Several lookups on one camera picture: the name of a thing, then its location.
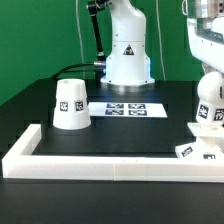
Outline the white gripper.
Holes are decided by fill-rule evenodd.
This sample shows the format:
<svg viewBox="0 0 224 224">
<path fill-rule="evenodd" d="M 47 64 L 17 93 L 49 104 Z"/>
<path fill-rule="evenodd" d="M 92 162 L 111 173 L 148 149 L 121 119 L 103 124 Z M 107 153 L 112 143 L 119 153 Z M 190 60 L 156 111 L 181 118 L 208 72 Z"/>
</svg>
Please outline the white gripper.
<svg viewBox="0 0 224 224">
<path fill-rule="evenodd" d="M 189 46 L 192 55 L 224 73 L 224 17 L 212 21 L 211 32 L 197 32 L 197 20 L 187 19 Z"/>
</svg>

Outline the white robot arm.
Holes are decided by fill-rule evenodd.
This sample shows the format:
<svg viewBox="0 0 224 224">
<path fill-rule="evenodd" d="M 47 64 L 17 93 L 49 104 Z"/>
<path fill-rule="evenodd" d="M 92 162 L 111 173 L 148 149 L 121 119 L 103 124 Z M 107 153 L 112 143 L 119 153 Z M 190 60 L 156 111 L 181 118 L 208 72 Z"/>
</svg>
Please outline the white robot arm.
<svg viewBox="0 0 224 224">
<path fill-rule="evenodd" d="M 112 51 L 101 79 L 115 86 L 154 82 L 145 52 L 146 17 L 130 0 L 106 0 L 112 19 Z M 224 75 L 224 0 L 183 0 L 190 51 L 210 72 Z"/>
</svg>

